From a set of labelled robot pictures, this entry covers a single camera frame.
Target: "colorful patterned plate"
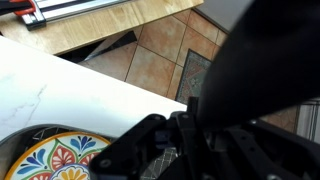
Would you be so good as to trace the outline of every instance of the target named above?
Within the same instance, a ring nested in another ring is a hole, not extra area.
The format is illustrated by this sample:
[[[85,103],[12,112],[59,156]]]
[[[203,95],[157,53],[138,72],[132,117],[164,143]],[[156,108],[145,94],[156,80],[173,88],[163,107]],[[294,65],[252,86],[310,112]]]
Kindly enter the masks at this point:
[[[88,133],[67,132],[31,147],[11,167],[6,180],[86,180],[90,160],[110,144]]]

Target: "marble countertop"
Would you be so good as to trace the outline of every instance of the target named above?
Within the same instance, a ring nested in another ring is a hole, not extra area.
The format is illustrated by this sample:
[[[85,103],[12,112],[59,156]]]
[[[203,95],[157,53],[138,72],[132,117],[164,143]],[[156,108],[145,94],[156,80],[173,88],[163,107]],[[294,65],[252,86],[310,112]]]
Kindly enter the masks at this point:
[[[186,106],[0,36],[0,141],[39,124],[118,137]]]

